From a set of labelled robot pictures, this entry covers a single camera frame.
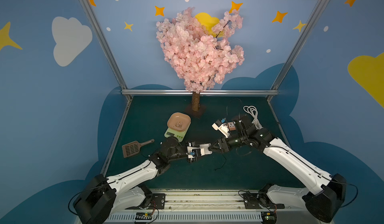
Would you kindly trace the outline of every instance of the coiled white cord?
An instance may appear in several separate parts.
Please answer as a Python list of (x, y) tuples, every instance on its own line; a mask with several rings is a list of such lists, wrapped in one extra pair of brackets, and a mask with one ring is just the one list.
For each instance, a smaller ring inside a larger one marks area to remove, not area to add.
[(243, 110), (246, 112), (246, 113), (249, 113), (251, 114), (251, 116), (253, 117), (253, 121), (252, 121), (252, 124), (255, 125), (255, 127), (257, 128), (257, 130), (259, 129), (262, 129), (263, 126), (260, 124), (259, 120), (257, 119), (257, 109), (255, 106), (244, 106), (243, 107)]

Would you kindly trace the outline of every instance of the white robot arm segment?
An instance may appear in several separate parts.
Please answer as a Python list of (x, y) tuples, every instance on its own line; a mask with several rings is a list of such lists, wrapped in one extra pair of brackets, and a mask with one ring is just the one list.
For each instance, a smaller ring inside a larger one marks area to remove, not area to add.
[(113, 203), (111, 213), (121, 211), (125, 208), (140, 205), (144, 198), (144, 192), (137, 185), (156, 177), (156, 165), (146, 160), (141, 165), (115, 176), (109, 176), (108, 182), (112, 189), (116, 189), (116, 199)]
[(311, 193), (316, 195), (323, 190), (322, 185), (328, 185), (329, 180), (323, 178), (329, 178), (328, 172), (308, 162), (279, 138), (273, 139), (270, 144), (263, 153), (292, 173)]

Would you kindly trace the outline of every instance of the dark green tabletop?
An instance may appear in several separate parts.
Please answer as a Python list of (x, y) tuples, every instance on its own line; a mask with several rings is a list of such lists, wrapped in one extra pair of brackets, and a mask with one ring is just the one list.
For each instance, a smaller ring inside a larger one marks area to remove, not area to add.
[[(209, 97), (202, 96), (200, 104), (207, 107), (203, 116), (191, 117), (191, 125), (183, 141), (202, 141), (213, 143), (222, 137), (212, 124), (217, 119), (246, 114), (243, 106), (255, 106), (259, 112), (258, 119), (263, 127), (272, 134), (282, 138), (279, 127), (264, 97)], [(174, 112), (184, 112), (190, 104), (190, 96), (136, 96), (133, 97), (127, 118), (108, 167), (107, 176), (127, 171), (152, 154), (164, 141), (167, 121)], [(123, 158), (121, 146), (132, 141), (144, 142), (155, 139), (154, 143), (141, 148), (141, 153)], [(188, 163), (186, 160), (171, 162), (171, 168), (163, 175), (146, 182), (149, 188), (162, 189), (260, 189), (266, 183), (287, 187), (304, 187), (304, 185), (273, 159), (253, 150), (248, 146), (237, 152), (232, 150), (225, 154), (213, 153), (201, 160)]]

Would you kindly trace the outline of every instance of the vent grille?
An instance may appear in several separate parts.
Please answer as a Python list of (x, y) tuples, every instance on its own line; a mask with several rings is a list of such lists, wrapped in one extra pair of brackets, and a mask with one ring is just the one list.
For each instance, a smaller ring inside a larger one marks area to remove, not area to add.
[[(113, 214), (108, 217), (104, 224), (108, 223), (131, 223), (134, 221), (134, 214)], [(249, 222), (262, 221), (260, 212), (160, 212), (156, 222)], [(148, 220), (136, 220), (136, 222), (148, 222)]]

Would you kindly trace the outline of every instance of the yellow cloud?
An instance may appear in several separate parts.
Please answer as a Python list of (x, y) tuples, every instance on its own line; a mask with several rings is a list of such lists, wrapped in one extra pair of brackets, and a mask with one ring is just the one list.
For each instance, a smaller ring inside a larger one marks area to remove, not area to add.
[(211, 17), (208, 13), (199, 13), (195, 15), (195, 18), (201, 23), (201, 25), (205, 26), (209, 34), (213, 37), (216, 37), (216, 33), (212, 32), (212, 27), (220, 22), (220, 19), (216, 17)]
[(384, 53), (376, 58), (358, 56), (348, 65), (351, 77), (384, 107)]

